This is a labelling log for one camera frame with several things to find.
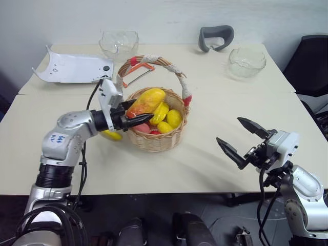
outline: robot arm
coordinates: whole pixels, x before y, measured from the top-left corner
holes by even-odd
[[[135,100],[122,102],[122,92],[109,79],[103,79],[98,90],[102,110],[64,114],[58,119],[55,128],[44,137],[39,174],[35,184],[32,185],[25,215],[32,211],[41,211],[42,208],[49,208],[53,203],[56,206],[71,205],[67,198],[72,190],[72,173],[78,163],[83,144],[88,138],[107,129],[127,131],[130,127],[147,122],[153,116],[153,114],[142,114],[128,119],[125,110]],[[30,222],[62,224],[60,211],[58,208],[49,208],[48,211],[42,211],[33,217]],[[36,242],[40,242],[44,245],[59,246],[61,240],[58,237],[47,230],[36,230],[21,235],[13,245],[35,245]]]
[[[298,148],[299,135],[274,129],[265,130],[246,118],[239,117],[238,120],[251,133],[264,139],[264,142],[252,147],[244,157],[239,156],[222,139],[217,138],[217,142],[240,169],[249,163],[257,167],[258,171],[265,169],[268,175],[265,187],[280,187],[286,217],[294,235],[290,244],[302,245],[302,241],[327,240],[328,208],[323,200],[323,185],[312,173],[289,161]]]

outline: plastic fruit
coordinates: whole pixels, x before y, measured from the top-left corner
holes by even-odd
[[[165,92],[159,88],[146,90],[127,110],[127,117],[134,118],[139,114],[154,112],[165,96]]]
[[[153,135],[159,135],[160,132],[156,132],[156,131],[151,131],[150,134],[153,134]]]
[[[168,123],[166,123],[165,121],[161,121],[160,123],[158,123],[157,125],[158,131],[163,134],[163,133],[168,133],[168,132],[172,132],[173,131],[173,127],[170,126]]]
[[[182,116],[178,110],[172,109],[166,115],[166,121],[175,129],[181,124]]]
[[[166,114],[169,111],[169,105],[166,102],[161,102],[158,107],[153,112],[154,116],[149,120],[149,123],[153,126],[160,123],[162,120],[165,119]]]
[[[143,133],[150,133],[150,127],[146,123],[135,126],[135,127],[133,127],[133,129],[136,131],[139,131],[139,132],[143,132]]]
[[[122,139],[122,136],[117,132],[110,132],[109,130],[105,130],[101,132],[101,135],[105,138],[108,138],[110,140],[119,141]]]

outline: table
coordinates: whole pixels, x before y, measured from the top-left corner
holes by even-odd
[[[119,142],[98,135],[88,140],[88,179],[83,194],[258,192],[258,173],[239,170],[224,155],[215,137],[240,155],[261,142],[236,119],[252,119],[267,129],[300,133],[291,158],[313,172],[328,188],[328,143],[294,93],[221,93],[193,90],[183,140],[161,153],[147,153],[127,136]],[[27,195],[38,174],[41,143],[60,115],[83,110],[88,95],[18,95],[0,124],[0,194]],[[91,109],[98,108],[95,98]],[[80,167],[73,174],[77,193]]]
[[[286,80],[278,69],[266,48],[262,44],[243,45],[254,50],[262,51],[266,56],[266,67],[254,78],[236,79],[227,73],[228,57],[233,48],[228,46],[220,52],[210,50],[209,53],[200,51],[197,45],[140,45],[139,54],[157,54],[175,63],[188,77],[190,90],[215,91],[216,94],[229,93],[268,93],[268,92],[295,92],[295,89]],[[73,54],[102,55],[98,45],[54,45],[53,51]],[[49,62],[49,57],[43,59],[37,68],[43,71]],[[116,65],[114,74],[120,65]],[[147,86],[162,86],[179,91],[177,79],[166,69],[156,67],[155,71],[141,78],[131,85],[131,89],[138,90]],[[22,87],[19,94],[23,95],[89,95],[93,84],[58,84],[47,83],[33,74],[30,80]]]

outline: clear glass bowl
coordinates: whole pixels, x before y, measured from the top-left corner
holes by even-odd
[[[253,77],[265,67],[266,60],[263,52],[239,48],[230,53],[229,70],[238,77]]]
[[[137,54],[138,33],[134,31],[104,31],[99,40],[102,52],[115,62],[125,62]]]

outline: mango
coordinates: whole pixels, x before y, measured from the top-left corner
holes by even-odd
[[[128,118],[134,118],[139,114],[153,113],[165,97],[165,91],[160,88],[146,90],[127,110],[126,115]]]

